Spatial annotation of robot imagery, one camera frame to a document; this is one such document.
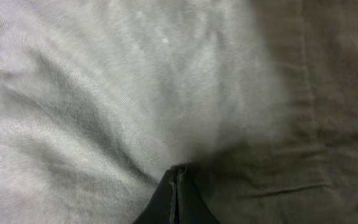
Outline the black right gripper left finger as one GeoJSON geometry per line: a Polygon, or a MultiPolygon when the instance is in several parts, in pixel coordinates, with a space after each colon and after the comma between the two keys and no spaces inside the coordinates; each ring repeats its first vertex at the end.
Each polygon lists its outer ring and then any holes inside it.
{"type": "Polygon", "coordinates": [[[133,224],[175,224],[177,209],[177,171],[167,170],[145,209],[133,224]]]}

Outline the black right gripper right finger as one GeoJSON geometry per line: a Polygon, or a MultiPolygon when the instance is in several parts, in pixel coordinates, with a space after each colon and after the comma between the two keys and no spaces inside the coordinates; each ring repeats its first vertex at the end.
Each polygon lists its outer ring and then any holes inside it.
{"type": "Polygon", "coordinates": [[[219,224],[205,204],[186,166],[176,166],[176,223],[219,224]]]}

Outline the grey shorts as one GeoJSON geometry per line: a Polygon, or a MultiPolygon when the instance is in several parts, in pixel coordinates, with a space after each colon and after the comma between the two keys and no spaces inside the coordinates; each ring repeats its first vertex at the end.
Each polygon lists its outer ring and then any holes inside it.
{"type": "Polygon", "coordinates": [[[262,1],[0,1],[0,223],[129,223],[164,171],[285,137],[262,1]]]}

